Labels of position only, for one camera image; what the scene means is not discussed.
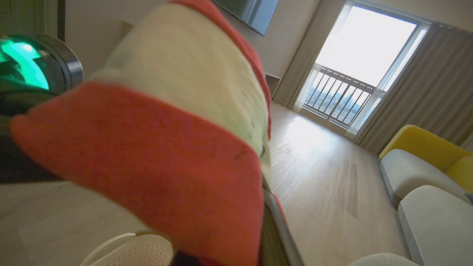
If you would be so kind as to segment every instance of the sofa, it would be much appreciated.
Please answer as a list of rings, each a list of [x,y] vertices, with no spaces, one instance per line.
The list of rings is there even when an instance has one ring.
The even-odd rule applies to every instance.
[[[436,186],[468,204],[473,193],[473,154],[414,125],[406,125],[379,155],[380,169],[397,206],[412,190]]]
[[[380,154],[380,170],[398,215],[409,261],[375,254],[350,266],[472,266],[473,154],[406,125]]]

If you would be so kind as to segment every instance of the green glowing display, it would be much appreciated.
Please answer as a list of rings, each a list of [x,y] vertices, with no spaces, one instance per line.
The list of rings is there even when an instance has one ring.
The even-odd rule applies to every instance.
[[[43,89],[49,89],[48,81],[33,59],[40,58],[38,51],[27,43],[6,41],[1,45],[3,52],[20,65],[25,82]]]

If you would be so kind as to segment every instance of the red fabric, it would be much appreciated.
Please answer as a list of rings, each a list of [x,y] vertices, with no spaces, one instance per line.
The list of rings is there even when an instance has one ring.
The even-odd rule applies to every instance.
[[[264,97],[266,98],[266,104],[268,105],[268,137],[271,138],[271,95],[268,84],[266,83],[266,79],[264,78],[263,66],[261,65],[258,54],[241,36],[241,34],[230,25],[230,23],[220,13],[219,9],[213,4],[211,0],[172,0],[171,3],[185,5],[208,17],[223,31],[225,31],[230,39],[232,39],[232,41],[240,48],[242,54],[250,62],[254,74],[256,75],[261,88],[263,89]]]
[[[99,82],[14,117],[11,132],[33,160],[125,206],[206,265],[256,265],[260,161],[230,132]]]

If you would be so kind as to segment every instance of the yellow cushion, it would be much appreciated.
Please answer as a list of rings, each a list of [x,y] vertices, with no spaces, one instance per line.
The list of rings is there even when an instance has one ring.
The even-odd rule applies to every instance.
[[[389,151],[401,149],[446,172],[463,157],[473,154],[415,125],[405,125],[379,155],[383,158]]]
[[[445,174],[466,192],[473,193],[473,156],[460,159]]]

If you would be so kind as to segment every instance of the cushion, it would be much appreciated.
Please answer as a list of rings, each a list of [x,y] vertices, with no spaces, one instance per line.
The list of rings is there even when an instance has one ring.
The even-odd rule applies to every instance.
[[[373,254],[352,262],[348,266],[418,266],[412,261],[390,253]]]
[[[421,186],[399,204],[399,220],[413,262],[471,266],[473,206],[434,186]]]
[[[388,152],[380,166],[388,190],[394,193],[390,193],[390,196],[396,206],[409,192],[423,185],[436,186],[472,204],[460,185],[428,162],[406,151],[395,149]]]

